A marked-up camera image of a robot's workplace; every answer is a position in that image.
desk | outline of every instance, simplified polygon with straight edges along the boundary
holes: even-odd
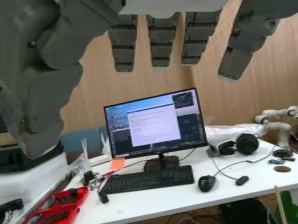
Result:
[[[259,149],[251,156],[242,156],[238,153],[233,156],[215,158],[219,168],[242,160],[258,160],[265,157],[273,149],[273,145],[261,141]],[[170,153],[183,158],[190,150]],[[250,181],[241,187],[235,186],[233,180],[221,174],[217,175],[217,185],[209,193],[202,193],[197,187],[197,180],[203,175],[213,175],[217,172],[211,159],[206,156],[206,147],[198,148],[193,154],[181,161],[181,165],[191,165],[195,183],[177,187],[167,187],[154,190],[136,191],[121,194],[108,195],[109,203],[101,204],[97,191],[89,193],[86,202],[81,206],[81,211],[76,224],[116,224],[130,223],[189,210],[219,205],[237,200],[247,199],[261,195],[274,193],[274,185],[282,191],[298,189],[298,161],[286,162],[291,167],[290,173],[278,173],[273,170],[273,165],[267,160],[255,163],[242,163],[225,170],[225,173],[233,177],[247,175]],[[126,161],[126,165],[146,158],[137,158]],[[105,173],[109,171],[110,164],[102,164],[93,168],[94,172]],[[133,173],[142,171],[143,164],[139,163],[121,173]],[[68,188],[78,187],[78,178],[74,178]]]

orange sticker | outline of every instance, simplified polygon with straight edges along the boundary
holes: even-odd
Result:
[[[122,169],[124,166],[125,166],[125,158],[114,158],[114,159],[112,159],[112,165],[110,165],[110,169],[112,170]]]

black keyboard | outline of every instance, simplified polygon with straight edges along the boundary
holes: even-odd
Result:
[[[116,194],[193,183],[191,166],[179,166],[174,169],[113,175],[101,191]]]

black headphones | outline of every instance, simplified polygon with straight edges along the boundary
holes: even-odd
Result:
[[[259,146],[258,138],[251,134],[242,134],[235,142],[229,141],[218,146],[221,155],[233,155],[238,151],[242,155],[251,155]]]

plastic bag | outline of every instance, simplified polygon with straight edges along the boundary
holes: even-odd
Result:
[[[235,140],[241,134],[253,134],[262,137],[267,129],[261,124],[238,124],[234,126],[205,126],[206,138],[210,145]]]

